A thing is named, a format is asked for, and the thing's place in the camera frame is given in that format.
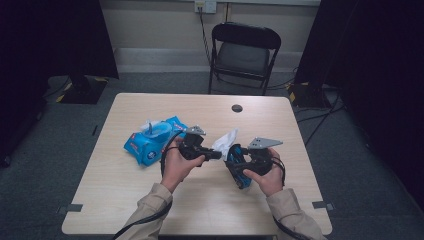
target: black controller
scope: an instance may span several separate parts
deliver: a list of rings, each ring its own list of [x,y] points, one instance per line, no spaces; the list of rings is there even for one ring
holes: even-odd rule
[[[230,148],[225,165],[228,170],[230,170],[231,175],[240,189],[249,187],[251,182],[251,179],[243,174],[243,170],[249,169],[261,176],[267,174],[272,169],[272,165],[277,163],[272,159],[268,147],[280,145],[282,143],[281,141],[272,139],[255,138],[248,148],[242,148],[240,144],[234,144]],[[251,161],[247,162],[244,159],[244,155],[249,155]],[[280,166],[280,168],[283,169],[282,182],[284,185],[285,170],[282,162]]]
[[[250,162],[235,163],[233,165],[234,170],[238,174],[243,174],[244,169],[249,169],[261,176],[267,174],[271,168],[273,161],[268,149],[242,149],[243,152],[247,152],[252,159]]]
[[[200,127],[192,127],[185,131],[183,142],[178,146],[181,155],[187,160],[193,160],[205,155],[205,161],[209,159],[220,159],[222,153],[214,151],[211,148],[202,147],[203,137],[200,135],[206,135]]]

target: chair backrest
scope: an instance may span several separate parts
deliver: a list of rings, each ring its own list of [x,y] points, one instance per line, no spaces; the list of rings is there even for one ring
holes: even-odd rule
[[[212,40],[258,48],[276,49],[281,46],[280,36],[272,29],[241,23],[225,22],[212,29]]]

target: blue plastic bag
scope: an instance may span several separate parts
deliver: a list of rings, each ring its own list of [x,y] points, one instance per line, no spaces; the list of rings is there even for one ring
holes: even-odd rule
[[[144,129],[142,132],[133,133],[124,145],[124,149],[130,152],[139,165],[150,166],[158,161],[162,155],[162,148],[169,139],[178,131],[187,126],[174,116],[152,126],[152,129]]]

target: beige sleeve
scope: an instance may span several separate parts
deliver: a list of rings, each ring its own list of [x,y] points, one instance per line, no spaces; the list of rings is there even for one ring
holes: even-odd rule
[[[138,201],[137,210],[131,215],[128,219],[125,226],[141,220],[145,217],[149,217],[163,208],[165,208],[172,201],[172,194],[169,190],[159,183],[153,184],[152,190],[149,194],[143,197]],[[154,221],[137,224],[129,228],[125,233],[123,233],[118,239],[158,239],[160,228],[162,227],[162,222],[165,219],[167,214],[163,217],[156,219]]]
[[[315,220],[300,209],[293,189],[287,188],[279,191],[269,196],[266,200],[275,219],[288,229],[305,235],[310,239],[326,239]],[[292,239],[282,231],[280,232],[279,240]]]

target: gray carpet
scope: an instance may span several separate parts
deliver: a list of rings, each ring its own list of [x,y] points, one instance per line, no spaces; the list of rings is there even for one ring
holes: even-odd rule
[[[274,73],[270,86],[292,77]],[[0,169],[0,239],[110,239],[64,235],[65,216],[57,210],[71,203],[114,97],[120,92],[207,94],[207,79],[206,72],[122,73],[119,80],[108,83],[96,105],[58,104],[59,93],[48,97],[42,119],[13,153],[11,166]],[[66,77],[51,78],[50,91],[65,81]],[[225,83],[215,82],[214,88],[218,90],[214,94],[260,95],[260,90]],[[326,93],[334,102],[336,92]],[[287,92],[269,90],[267,95],[287,96]],[[293,110],[298,120],[325,113]],[[299,123],[305,141],[320,120]],[[366,134],[348,111],[331,114],[310,139],[307,151],[324,201],[336,208],[329,212],[333,225],[329,239],[424,238],[421,211],[392,171],[367,148]]]

